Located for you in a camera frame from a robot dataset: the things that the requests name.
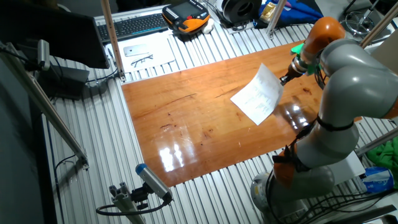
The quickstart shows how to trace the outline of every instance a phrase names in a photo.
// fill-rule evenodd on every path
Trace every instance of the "white paper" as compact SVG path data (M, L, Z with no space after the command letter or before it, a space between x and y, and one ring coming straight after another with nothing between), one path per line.
M280 80L261 64L256 76L231 101L259 125L274 111L283 91Z
M168 36L169 34L167 32L163 32L163 33L155 33L151 35L145 35L142 37L136 37L133 39L118 42L124 71L135 72L137 70L151 68L174 61L174 54L167 40ZM123 49L125 47L130 47L140 44L146 44L148 46L148 52L149 52L148 54L135 55L129 57L124 55ZM111 44L105 46L105 53L108 56L108 58L111 58L108 49L110 49L113 54L113 49ZM144 58L148 55L152 55L152 59L147 58L134 65L131 65L133 61Z

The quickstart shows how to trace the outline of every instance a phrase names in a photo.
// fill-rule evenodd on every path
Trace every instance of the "orange device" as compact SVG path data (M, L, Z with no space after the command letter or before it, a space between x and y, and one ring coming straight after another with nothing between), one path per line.
M210 18L207 9L194 0L166 6L162 15L171 29L183 34L196 33Z
M279 78L280 84L285 85L292 79L301 77L311 66L315 68L317 65L314 61L319 52L333 41L344 38L345 34L344 27L336 19L332 17L319 19L304 41L299 55L296 55L290 63L287 74Z

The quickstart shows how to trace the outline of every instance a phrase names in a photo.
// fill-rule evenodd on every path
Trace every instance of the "black monitor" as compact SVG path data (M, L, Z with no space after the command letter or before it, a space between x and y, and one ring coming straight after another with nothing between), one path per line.
M94 18L16 0L0 0L1 42L36 48L40 39L50 44L50 55L81 62L90 68L109 68Z

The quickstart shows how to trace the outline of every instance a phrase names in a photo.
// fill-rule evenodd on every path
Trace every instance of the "black keyboard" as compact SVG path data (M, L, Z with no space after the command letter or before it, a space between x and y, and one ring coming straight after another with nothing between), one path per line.
M115 22L114 28L118 40L127 40L142 35L163 32L169 28L161 13L140 16L125 21ZM104 44L111 42L106 25L98 26L101 41Z

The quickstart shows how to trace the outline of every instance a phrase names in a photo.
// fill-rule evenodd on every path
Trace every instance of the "wooden tabletop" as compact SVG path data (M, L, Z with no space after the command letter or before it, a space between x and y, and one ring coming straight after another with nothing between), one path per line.
M285 75L298 44L123 85L145 163L173 186L290 144L317 116L322 91L313 76L288 83L259 126L230 98L261 63Z

